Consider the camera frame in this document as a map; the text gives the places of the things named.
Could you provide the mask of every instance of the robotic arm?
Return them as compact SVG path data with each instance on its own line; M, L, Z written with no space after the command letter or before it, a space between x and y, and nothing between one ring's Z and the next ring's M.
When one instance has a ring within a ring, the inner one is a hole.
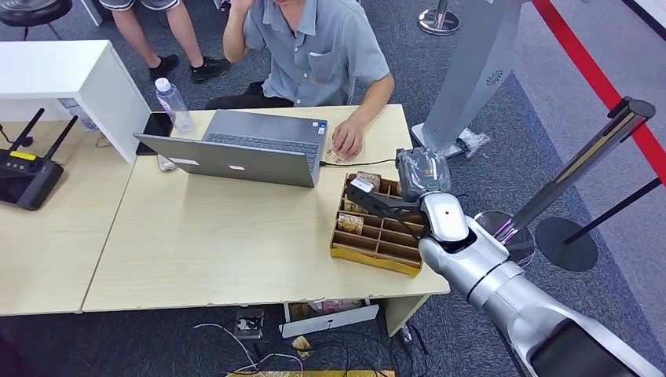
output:
M599 322L530 283L507 249L465 216L453 195L425 192L416 202L401 202L371 188L357 178L347 185L347 196L379 217L418 211L426 223L419 240L423 261L492 319L530 375L664 376Z

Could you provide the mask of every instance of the water bottle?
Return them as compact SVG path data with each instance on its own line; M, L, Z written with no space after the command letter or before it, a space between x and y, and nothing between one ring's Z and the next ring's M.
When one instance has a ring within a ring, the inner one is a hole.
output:
M74 98L58 98L60 104L64 106L69 111L69 115L78 116L79 122L83 126L83 129L86 131L97 131L97 124L83 111L81 105Z
M171 118L176 132L179 135L187 135L194 131L194 122L178 88L164 77L155 80L155 87L157 100Z

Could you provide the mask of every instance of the laptop keyboard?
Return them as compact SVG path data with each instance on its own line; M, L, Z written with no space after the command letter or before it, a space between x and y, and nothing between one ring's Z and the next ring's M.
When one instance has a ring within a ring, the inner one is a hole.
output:
M317 145L310 143L296 143L293 141L281 141L271 139L260 139L256 137L241 137L227 134L208 134L205 141L212 143L240 145L242 147L274 149L285 152L301 152L306 155L310 171L314 169L317 159Z

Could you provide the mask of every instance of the man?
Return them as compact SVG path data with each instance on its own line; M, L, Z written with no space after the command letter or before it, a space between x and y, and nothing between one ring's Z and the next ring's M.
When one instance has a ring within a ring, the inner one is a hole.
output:
M349 104L357 79L371 83L359 108L333 132L342 158L360 152L365 127L393 92L386 59L354 0L233 0L222 41L232 62L268 47L271 72L263 84L213 99L208 109Z
M206 82L209 79L224 75L229 70L226 59L215 60L201 55L199 44L196 42L194 27L189 13L181 0L141 0L146 8L166 11L171 32L180 43L190 61L190 79L195 84ZM115 25L125 40L141 55L150 71L152 81L165 77L178 65L178 56L159 57L146 41L144 32L134 15L132 6L134 0L100 0L100 4L111 10Z

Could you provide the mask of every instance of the light wood table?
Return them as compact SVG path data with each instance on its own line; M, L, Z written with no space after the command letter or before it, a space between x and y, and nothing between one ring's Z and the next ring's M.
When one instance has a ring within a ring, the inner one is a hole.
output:
M35 143L19 151L44 156L65 122L35 125ZM10 138L25 123L3 123ZM98 132L75 126L54 160L64 174L40 210L0 203L0 315L80 312L132 164ZM8 148L4 138L0 148Z
M255 110L328 121L333 129L355 107ZM202 137L214 112L192 112ZM369 126L352 162L395 156L410 148L400 105ZM234 306L335 298L388 298L392 335L429 295L449 292L427 266L416 277L329 256L346 173L322 167L315 189L163 173L140 156L90 287L84 311ZM392 163L363 170L397 178Z

